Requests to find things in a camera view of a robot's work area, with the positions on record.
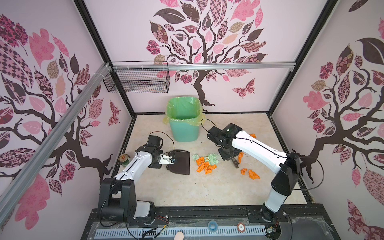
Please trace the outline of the dark brown hand brush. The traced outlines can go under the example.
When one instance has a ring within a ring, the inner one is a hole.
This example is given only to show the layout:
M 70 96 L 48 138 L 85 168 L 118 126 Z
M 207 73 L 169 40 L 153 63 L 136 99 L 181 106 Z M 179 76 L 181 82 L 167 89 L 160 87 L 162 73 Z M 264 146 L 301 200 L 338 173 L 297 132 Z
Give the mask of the dark brown hand brush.
M 232 161 L 235 168 L 239 168 L 239 161 L 235 159 L 235 157 L 238 157 L 241 153 L 241 150 L 230 147 L 230 148 L 219 148 L 218 152 L 223 159 L 223 161 Z

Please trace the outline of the dark brown plastic dustpan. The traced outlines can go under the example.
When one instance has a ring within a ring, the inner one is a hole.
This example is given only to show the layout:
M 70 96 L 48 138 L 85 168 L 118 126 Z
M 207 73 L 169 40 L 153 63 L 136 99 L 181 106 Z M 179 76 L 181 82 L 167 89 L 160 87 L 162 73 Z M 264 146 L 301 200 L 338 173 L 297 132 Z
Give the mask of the dark brown plastic dustpan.
M 178 175 L 190 174 L 190 152 L 186 150 L 174 150 L 170 152 L 172 164 L 167 165 L 167 170 Z

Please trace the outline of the large orange paper clump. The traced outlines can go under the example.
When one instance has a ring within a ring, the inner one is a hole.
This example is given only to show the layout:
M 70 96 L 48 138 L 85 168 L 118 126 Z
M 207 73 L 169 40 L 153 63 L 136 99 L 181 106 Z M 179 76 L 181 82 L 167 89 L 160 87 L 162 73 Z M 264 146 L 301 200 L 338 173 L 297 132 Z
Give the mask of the large orange paper clump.
M 210 165 L 209 162 L 202 163 L 198 166 L 197 172 L 205 172 L 206 175 L 211 174 L 213 170 L 217 168 L 217 165 Z

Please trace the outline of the small green paper scrap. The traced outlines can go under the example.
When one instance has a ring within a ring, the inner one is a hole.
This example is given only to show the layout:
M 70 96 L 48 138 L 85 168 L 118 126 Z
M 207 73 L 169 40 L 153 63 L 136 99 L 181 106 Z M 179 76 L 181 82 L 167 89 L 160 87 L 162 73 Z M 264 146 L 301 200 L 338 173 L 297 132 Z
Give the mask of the small green paper scrap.
M 200 158 L 200 156 L 198 154 L 194 154 L 192 158 L 194 161 L 197 161 Z

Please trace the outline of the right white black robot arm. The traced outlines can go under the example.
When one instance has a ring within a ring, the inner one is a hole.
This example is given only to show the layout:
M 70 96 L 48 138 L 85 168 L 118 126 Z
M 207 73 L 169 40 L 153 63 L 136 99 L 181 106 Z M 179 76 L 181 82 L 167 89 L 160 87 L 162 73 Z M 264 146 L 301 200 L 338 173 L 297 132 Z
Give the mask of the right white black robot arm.
M 275 177 L 271 181 L 271 190 L 263 203 L 260 216 L 266 222 L 275 222 L 286 199 L 292 194 L 300 176 L 300 157 L 298 154 L 286 154 L 253 138 L 235 124 L 228 124 L 224 129 L 216 126 L 207 130 L 207 138 L 219 147 L 224 161 L 235 160 L 240 153 L 245 153 L 264 164 Z

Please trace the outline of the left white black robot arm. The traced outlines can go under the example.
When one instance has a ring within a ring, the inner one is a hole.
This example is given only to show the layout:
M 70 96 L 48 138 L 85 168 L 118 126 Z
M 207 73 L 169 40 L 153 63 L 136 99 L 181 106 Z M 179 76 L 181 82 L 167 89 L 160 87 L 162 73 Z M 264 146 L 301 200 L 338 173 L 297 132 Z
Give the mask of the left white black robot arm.
M 147 168 L 161 166 L 162 146 L 162 138 L 150 135 L 121 173 L 102 181 L 97 212 L 100 221 L 129 223 L 151 216 L 154 204 L 137 200 L 135 183 Z

